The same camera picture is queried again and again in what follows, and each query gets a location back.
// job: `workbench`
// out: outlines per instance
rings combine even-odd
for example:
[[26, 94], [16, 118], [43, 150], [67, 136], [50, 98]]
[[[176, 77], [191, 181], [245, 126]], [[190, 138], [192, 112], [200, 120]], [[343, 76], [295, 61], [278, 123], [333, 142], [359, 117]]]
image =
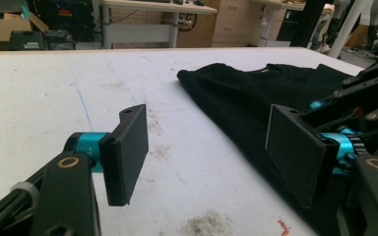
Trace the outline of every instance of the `workbench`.
[[[173, 2], [158, 3], [130, 0], [100, 0], [103, 21], [103, 45], [110, 49], [115, 42], [168, 42], [169, 47], [176, 47], [179, 13], [215, 14], [218, 10], [207, 6], [197, 6], [192, 1], [178, 5]], [[172, 13], [169, 24], [164, 25], [127, 25], [113, 24], [109, 9], [122, 8]]]
[[304, 48], [0, 52], [0, 199], [71, 134], [111, 132], [144, 103], [150, 148], [131, 204], [108, 206], [94, 174], [102, 235], [315, 235], [176, 78], [213, 63], [362, 70]]

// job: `blue pen mark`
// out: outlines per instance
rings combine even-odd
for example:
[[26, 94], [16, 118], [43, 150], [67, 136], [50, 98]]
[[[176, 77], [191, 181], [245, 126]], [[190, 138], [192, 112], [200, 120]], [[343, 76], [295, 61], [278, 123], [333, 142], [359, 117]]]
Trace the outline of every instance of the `blue pen mark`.
[[93, 132], [94, 131], [94, 127], [92, 126], [92, 122], [91, 122], [91, 118], [89, 117], [89, 112], [88, 112], [88, 109], [85, 105], [85, 101], [84, 101], [84, 98], [82, 96], [82, 93], [81, 91], [79, 90], [79, 87], [78, 87], [78, 82], [76, 80], [76, 75], [75, 75], [75, 72], [72, 68], [72, 65], [70, 65], [70, 71], [72, 72], [72, 76], [73, 76], [73, 80], [74, 82], [70, 84], [70, 86], [75, 86], [76, 87], [76, 91], [78, 92], [78, 95], [79, 95], [79, 98], [81, 99], [82, 101], [82, 105], [84, 106], [84, 109], [85, 109], [85, 114], [86, 114], [86, 117], [88, 119], [88, 123], [89, 123], [89, 126], [91, 127], [91, 131]]

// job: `storage drawer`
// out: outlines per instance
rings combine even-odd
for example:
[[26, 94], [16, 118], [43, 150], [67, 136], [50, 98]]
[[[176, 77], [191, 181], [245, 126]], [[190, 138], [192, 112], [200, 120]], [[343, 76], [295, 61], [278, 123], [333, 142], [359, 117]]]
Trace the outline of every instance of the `storage drawer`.
[[217, 21], [244, 23], [249, 18], [249, 1], [221, 0]]
[[250, 42], [252, 25], [246, 23], [217, 22], [214, 42]]

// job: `dirt stain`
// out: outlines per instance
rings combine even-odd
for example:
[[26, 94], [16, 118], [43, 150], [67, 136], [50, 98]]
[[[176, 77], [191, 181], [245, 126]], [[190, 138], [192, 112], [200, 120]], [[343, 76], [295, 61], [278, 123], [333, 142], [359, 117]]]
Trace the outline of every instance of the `dirt stain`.
[[195, 217], [187, 221], [181, 229], [184, 236], [230, 236], [231, 219], [228, 216], [208, 210], [200, 217]]
[[149, 154], [159, 160], [168, 160], [170, 158], [169, 150], [171, 146], [156, 145], [149, 150]]

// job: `cabinet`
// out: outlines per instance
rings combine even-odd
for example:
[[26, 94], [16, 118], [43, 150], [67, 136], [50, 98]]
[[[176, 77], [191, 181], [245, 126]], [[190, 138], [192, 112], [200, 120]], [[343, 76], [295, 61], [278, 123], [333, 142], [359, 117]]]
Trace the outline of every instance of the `cabinet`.
[[257, 44], [262, 30], [263, 4], [248, 0], [221, 0], [213, 47]]

